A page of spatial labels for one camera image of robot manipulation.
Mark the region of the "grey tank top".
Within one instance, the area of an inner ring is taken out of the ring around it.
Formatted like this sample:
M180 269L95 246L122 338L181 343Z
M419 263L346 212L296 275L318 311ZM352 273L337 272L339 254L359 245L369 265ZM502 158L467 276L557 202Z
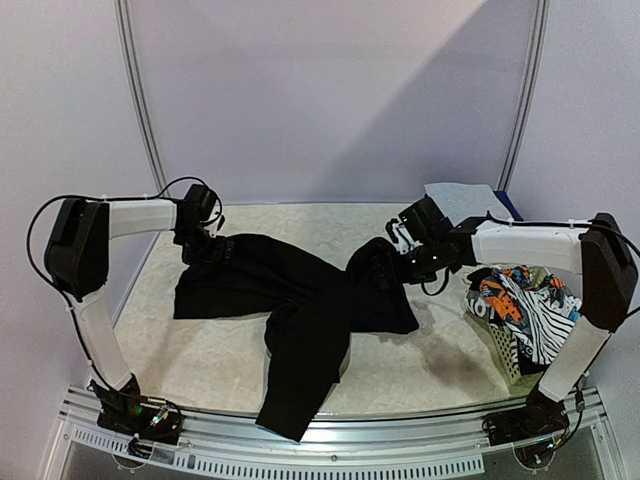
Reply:
M469 217L485 217L487 212L498 219L511 217L507 207L488 185L440 182L426 184L424 189L453 226Z

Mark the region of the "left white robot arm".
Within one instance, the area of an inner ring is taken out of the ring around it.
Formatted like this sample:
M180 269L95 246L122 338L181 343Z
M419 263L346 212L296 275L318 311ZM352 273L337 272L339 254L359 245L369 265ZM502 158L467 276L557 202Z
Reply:
M110 242L171 232L183 261L213 260L224 222L218 194L194 183L182 198L89 198L65 195L44 253L47 279L67 302L77 335L101 387L120 391L133 374L124 360L107 307Z

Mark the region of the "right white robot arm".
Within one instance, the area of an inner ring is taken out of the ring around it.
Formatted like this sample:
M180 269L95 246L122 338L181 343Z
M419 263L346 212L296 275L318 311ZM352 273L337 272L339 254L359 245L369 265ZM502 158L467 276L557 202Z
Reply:
M491 213L453 224L426 196L386 224L404 261L398 279L425 285L476 268L479 293L546 368L517 427L537 436L610 336L634 315L639 249L612 215L566 222L500 219Z

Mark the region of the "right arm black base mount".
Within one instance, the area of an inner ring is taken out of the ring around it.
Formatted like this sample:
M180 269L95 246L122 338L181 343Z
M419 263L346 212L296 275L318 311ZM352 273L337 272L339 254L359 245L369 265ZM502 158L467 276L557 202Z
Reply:
M553 401L535 387L527 396L523 407L490 413L482 419L482 429L491 445L500 445L533 439L554 432L560 432L558 440L550 440L547 450L556 450L566 444L578 430L585 401L583 391L577 388L574 401L578 420L571 427L563 400Z

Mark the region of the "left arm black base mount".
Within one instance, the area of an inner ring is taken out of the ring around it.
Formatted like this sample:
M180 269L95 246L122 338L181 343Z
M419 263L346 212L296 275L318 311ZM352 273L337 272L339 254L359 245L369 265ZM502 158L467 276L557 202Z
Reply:
M169 400L142 395L135 377L119 391L92 380L90 390L100 402L99 427L140 440L178 444L184 422L180 407Z

